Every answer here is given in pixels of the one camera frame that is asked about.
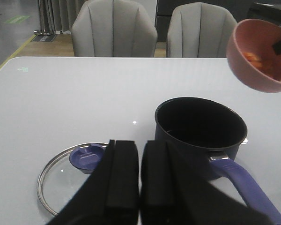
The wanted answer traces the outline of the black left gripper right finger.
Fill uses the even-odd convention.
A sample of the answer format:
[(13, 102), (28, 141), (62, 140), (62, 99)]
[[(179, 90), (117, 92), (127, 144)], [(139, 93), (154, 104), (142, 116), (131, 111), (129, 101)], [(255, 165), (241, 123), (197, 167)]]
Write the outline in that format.
[(168, 141), (148, 141), (141, 163), (143, 225), (271, 225), (192, 171)]

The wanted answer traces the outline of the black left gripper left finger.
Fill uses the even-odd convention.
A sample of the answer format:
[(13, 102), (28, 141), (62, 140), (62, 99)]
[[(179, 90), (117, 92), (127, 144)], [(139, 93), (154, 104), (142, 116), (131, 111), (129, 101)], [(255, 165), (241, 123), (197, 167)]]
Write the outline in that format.
[(135, 225), (139, 157), (135, 142), (110, 140), (103, 158), (51, 225)]

